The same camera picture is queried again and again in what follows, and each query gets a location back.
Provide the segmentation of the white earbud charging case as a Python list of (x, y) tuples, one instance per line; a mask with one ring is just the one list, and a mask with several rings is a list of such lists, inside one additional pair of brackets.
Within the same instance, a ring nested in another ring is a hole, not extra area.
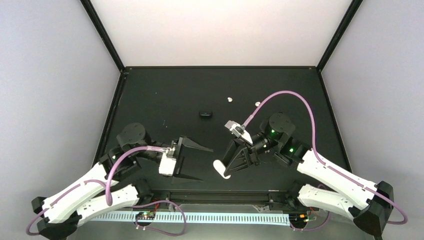
[(215, 169), (215, 171), (223, 179), (228, 180), (231, 177), (231, 175), (227, 175), (227, 176), (224, 175), (225, 170), (226, 170), (226, 166), (219, 159), (214, 160), (212, 165), (213, 165), (213, 168)]

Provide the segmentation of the black earbud charging case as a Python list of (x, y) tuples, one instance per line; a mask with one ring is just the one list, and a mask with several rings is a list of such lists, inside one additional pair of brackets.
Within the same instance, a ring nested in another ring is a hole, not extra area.
[(211, 118), (213, 116), (212, 111), (199, 111), (198, 112), (200, 118)]

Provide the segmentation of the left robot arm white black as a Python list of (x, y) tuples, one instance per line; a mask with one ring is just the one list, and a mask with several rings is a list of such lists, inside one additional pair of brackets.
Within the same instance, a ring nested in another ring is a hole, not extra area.
[(187, 136), (170, 144), (153, 140), (140, 123), (124, 127), (116, 137), (117, 146), (102, 156), (82, 177), (50, 197), (35, 197), (35, 235), (63, 240), (89, 220), (121, 208), (149, 204), (153, 192), (142, 176), (142, 161), (158, 165), (158, 173), (175, 183), (197, 182), (181, 173), (182, 151), (207, 148)]

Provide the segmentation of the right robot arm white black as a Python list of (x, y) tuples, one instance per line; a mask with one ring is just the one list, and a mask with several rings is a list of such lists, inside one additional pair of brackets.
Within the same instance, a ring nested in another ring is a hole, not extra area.
[(282, 166), (296, 169), (327, 186), (320, 189), (304, 184), (286, 193), (284, 200), (290, 209), (302, 205), (320, 208), (352, 220), (369, 235), (382, 235), (393, 211), (394, 190), (389, 183), (365, 180), (314, 153), (309, 145), (293, 137), (295, 126), (284, 113), (266, 118), (255, 135), (232, 120), (225, 127), (234, 139), (224, 157), (213, 162), (222, 178), (228, 179), (233, 173), (259, 165), (259, 155), (272, 152)]

